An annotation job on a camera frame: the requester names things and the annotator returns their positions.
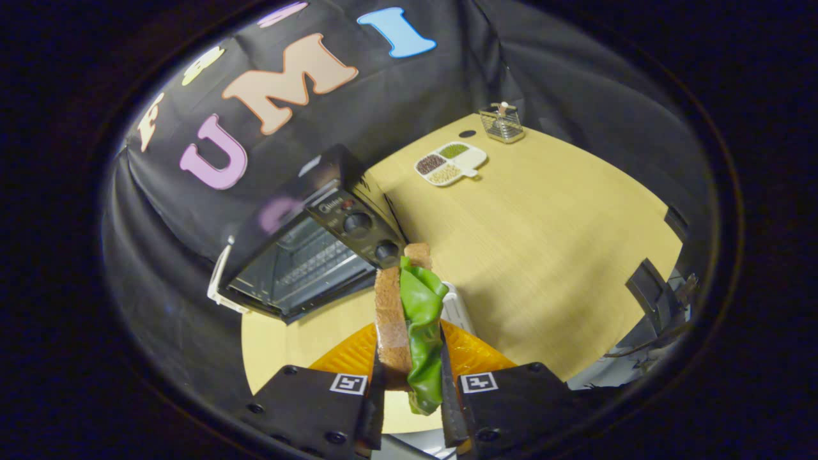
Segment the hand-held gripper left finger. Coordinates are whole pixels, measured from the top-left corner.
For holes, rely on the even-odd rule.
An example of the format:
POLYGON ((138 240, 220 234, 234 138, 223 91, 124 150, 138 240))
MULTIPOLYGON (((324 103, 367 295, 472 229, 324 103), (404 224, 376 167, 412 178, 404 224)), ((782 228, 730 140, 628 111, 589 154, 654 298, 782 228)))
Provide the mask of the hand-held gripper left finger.
POLYGON ((246 403, 246 425, 302 455, 369 459, 381 449, 385 369, 369 324, 318 359, 284 365, 246 403))

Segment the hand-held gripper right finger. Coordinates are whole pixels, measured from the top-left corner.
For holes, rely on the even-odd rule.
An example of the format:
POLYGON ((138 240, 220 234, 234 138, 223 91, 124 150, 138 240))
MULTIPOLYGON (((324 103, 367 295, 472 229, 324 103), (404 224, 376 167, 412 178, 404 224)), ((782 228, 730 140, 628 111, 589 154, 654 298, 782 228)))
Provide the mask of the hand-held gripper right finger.
POLYGON ((573 391, 544 364, 457 376, 449 335, 440 335, 442 437, 456 457, 521 457, 526 443, 549 440, 575 418, 573 391))

